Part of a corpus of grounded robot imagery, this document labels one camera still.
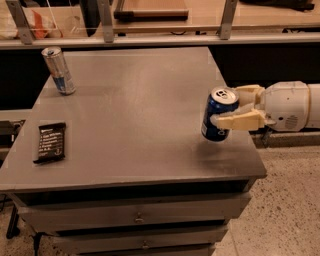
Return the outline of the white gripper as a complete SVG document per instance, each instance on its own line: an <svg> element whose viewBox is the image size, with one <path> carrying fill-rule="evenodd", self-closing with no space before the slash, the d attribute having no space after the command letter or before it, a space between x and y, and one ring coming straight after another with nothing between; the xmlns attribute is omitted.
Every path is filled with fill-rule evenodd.
<svg viewBox="0 0 320 256"><path fill-rule="evenodd" d="M235 88L241 106L258 104L261 109L243 114L223 113L210 117L218 129L255 131L266 124L276 131L299 131L307 122L309 113L309 88L300 81L279 82L266 90L260 85L245 85Z"/></svg>

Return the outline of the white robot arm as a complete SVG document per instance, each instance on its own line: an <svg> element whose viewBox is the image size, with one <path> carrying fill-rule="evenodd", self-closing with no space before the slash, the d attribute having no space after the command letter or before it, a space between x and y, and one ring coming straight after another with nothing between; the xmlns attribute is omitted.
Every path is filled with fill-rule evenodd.
<svg viewBox="0 0 320 256"><path fill-rule="evenodd" d="M320 128L320 85L301 81L278 82L268 88L246 85L235 88L239 107L214 114L218 128L256 131L268 126L279 132Z"/></svg>

